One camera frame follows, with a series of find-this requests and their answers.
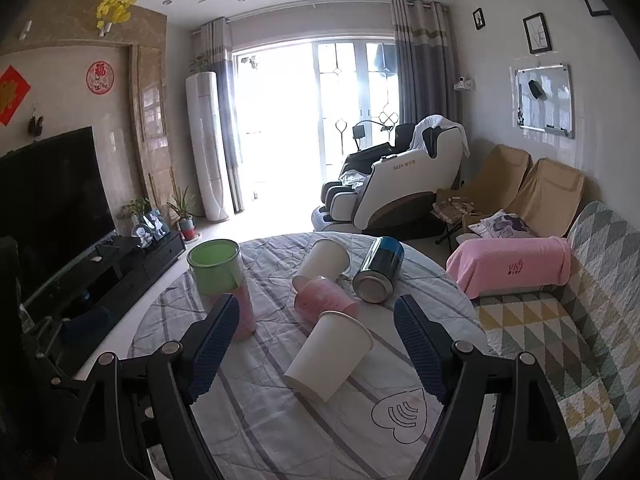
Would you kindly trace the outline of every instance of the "metal can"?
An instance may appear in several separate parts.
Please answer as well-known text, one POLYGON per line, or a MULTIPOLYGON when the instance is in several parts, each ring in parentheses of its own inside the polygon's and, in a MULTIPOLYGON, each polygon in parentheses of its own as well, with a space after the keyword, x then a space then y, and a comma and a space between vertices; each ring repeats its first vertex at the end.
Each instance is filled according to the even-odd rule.
POLYGON ((404 249, 398 240, 388 236, 378 238, 353 277, 353 291, 367 303, 382 303, 394 291, 393 282, 402 260, 404 249))

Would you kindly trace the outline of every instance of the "white paper cup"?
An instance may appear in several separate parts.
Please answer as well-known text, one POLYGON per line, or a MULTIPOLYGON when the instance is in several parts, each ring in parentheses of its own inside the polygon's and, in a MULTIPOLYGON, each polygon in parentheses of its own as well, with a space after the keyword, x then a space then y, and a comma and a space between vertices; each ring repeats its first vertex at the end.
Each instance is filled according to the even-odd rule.
POLYGON ((324 276, 334 282, 349 267, 349 262, 349 253, 342 245, 330 238, 322 238, 302 260, 292 279, 293 288, 300 292, 316 276, 324 276))
POLYGON ((284 383, 313 400, 327 402, 373 348, 371 332, 341 312, 327 310, 284 374, 284 383))

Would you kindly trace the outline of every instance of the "screw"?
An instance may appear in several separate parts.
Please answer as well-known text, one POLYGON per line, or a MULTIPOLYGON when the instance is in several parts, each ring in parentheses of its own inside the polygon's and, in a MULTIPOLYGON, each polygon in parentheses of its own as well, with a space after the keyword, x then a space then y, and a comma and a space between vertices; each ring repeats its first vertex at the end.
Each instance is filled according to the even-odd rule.
POLYGON ((529 352, 523 352, 522 354, 520 354, 520 360, 526 364, 526 365, 534 365, 536 363, 536 358, 533 356, 533 354, 530 354, 529 352))
POLYGON ((98 357, 98 362, 102 365, 108 365, 113 361, 113 354, 111 352, 105 352, 100 357, 98 357))
POLYGON ((469 341, 461 339, 460 341, 456 341, 456 350, 463 354, 471 354, 474 350, 474 346, 469 341))
POLYGON ((163 354, 175 354, 180 349, 180 343, 175 341, 169 341, 162 345, 161 351, 163 354))

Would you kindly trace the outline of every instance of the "potted plant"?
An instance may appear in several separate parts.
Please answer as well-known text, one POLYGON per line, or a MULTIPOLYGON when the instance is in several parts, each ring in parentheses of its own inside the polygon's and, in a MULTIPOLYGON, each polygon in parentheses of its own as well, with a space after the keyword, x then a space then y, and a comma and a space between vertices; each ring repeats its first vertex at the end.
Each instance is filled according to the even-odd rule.
POLYGON ((174 202, 166 203, 169 208, 178 215, 178 228, 187 242, 193 240, 195 236, 193 218, 191 217, 191 213, 189 213, 189 209, 191 205, 193 205, 194 196, 191 195, 187 198, 188 190, 189 186, 185 187, 184 191, 180 190, 179 187, 175 187, 174 196, 172 197, 174 202))
POLYGON ((200 72, 210 72, 209 65, 209 57, 204 54, 200 54, 191 61, 189 67, 191 69, 191 73, 199 74, 200 72))
POLYGON ((149 205, 150 202, 148 198, 145 197, 138 197, 137 199, 125 204, 125 209, 131 212, 131 221, 133 222, 133 225, 140 223, 140 219, 146 213, 146 208, 149 205))

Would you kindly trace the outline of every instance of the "tv cabinet drawer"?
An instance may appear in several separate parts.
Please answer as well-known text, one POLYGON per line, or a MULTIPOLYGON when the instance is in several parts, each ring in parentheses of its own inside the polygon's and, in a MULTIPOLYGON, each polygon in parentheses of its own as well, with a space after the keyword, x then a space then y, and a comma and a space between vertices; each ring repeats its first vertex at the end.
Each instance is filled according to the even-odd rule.
POLYGON ((149 279, 154 280, 155 277, 168 265, 175 260, 181 252, 184 251, 184 243, 178 233, 170 233, 167 237, 173 236, 163 247, 155 250, 146 257, 143 267, 149 279))
POLYGON ((126 301, 128 296, 140 288, 143 288, 147 281, 148 277, 142 267, 133 269, 100 299, 99 304, 111 312, 114 310, 114 307, 120 307, 123 303, 129 303, 126 301))

